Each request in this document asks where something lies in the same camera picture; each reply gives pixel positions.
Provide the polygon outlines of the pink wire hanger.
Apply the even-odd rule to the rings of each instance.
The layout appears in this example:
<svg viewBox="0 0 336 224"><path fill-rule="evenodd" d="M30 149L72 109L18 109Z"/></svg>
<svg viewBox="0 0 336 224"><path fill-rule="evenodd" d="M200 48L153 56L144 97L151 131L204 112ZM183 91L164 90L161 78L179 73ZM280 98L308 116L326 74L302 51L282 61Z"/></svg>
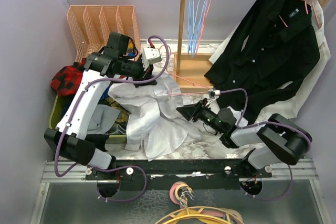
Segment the pink wire hanger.
<svg viewBox="0 0 336 224"><path fill-rule="evenodd" d="M192 58L186 52L182 52L180 56L177 52L171 53L173 66L167 70L172 74L182 93L201 94L213 88L210 81L204 77L212 66L209 61L211 56L209 53L198 53Z"/></svg>

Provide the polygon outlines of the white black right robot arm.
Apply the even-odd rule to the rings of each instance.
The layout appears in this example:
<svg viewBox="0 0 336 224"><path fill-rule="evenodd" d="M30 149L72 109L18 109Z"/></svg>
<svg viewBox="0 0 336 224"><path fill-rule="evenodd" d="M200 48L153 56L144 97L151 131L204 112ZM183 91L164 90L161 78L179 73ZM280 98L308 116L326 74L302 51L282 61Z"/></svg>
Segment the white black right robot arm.
<svg viewBox="0 0 336 224"><path fill-rule="evenodd" d="M237 119L229 108L214 113L203 99L176 110L188 121L202 121L216 133L227 148L239 148L249 144L265 146L250 151L241 161L241 171L246 177L254 177L267 165L283 162L296 165L310 150L312 137L302 128L280 114L273 114L268 121L238 127Z"/></svg>

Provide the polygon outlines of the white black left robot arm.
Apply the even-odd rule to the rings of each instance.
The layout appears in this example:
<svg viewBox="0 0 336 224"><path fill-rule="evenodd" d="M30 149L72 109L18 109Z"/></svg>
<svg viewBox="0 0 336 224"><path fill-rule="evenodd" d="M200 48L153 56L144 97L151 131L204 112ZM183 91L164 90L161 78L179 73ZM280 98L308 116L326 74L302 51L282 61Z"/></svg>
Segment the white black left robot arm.
<svg viewBox="0 0 336 224"><path fill-rule="evenodd" d="M115 175L115 158L107 154L94 141L88 141L87 129L94 110L111 82L121 82L115 75L130 78L136 87L155 85L152 76L154 63L161 61L153 46L141 53L133 50L128 56L129 36L111 32L107 44L86 58L80 86L64 117L55 129L47 129L44 138L56 156L75 163L98 168L99 175L110 179Z"/></svg>

